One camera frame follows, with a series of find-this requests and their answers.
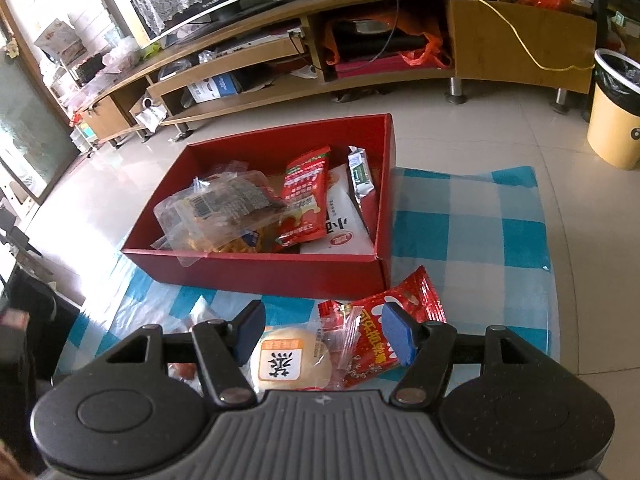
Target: glass door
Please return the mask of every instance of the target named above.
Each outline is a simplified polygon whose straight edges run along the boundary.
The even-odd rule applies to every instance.
[[[0,25],[0,164],[42,203],[78,150],[71,128],[35,89],[20,56],[9,56],[12,38]]]

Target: gray ribbed panel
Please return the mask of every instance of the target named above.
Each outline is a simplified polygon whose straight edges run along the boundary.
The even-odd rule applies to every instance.
[[[378,392],[271,392],[220,416],[187,458],[145,480],[504,480]],[[572,480],[599,480],[595,472]],[[73,480],[47,472],[43,480]]]

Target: tiled floor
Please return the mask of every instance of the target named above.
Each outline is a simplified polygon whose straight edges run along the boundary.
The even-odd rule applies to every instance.
[[[556,274],[561,359],[604,394],[618,428],[602,466],[611,480],[638,478],[640,418],[640,171],[620,171],[586,142],[578,113],[553,113],[553,92],[467,83],[462,106],[444,101],[444,82],[399,86],[386,96],[336,104],[328,96],[271,105],[201,127],[189,142],[278,124],[390,112],[398,165],[471,174],[536,169]],[[68,174],[28,234],[67,295],[82,300],[159,179],[182,149],[175,129],[146,144],[105,146]]]

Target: checkered tablecloth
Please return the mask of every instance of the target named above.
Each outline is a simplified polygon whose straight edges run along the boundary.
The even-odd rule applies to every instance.
[[[533,168],[474,176],[394,171],[392,284],[424,265],[459,332],[482,334],[489,324],[504,324],[557,357],[558,303]],[[225,319],[255,298],[265,304],[267,325],[318,315],[316,300],[158,283],[119,253],[101,283],[69,334],[62,372],[82,367],[143,324],[178,327],[200,297]],[[451,385],[478,371],[455,366]],[[401,373],[364,385],[388,393]]]

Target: yellow trash can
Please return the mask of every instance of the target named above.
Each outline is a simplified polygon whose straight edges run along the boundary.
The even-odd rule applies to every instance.
[[[598,49],[596,91],[587,140],[601,158],[621,170],[640,159],[640,64]]]

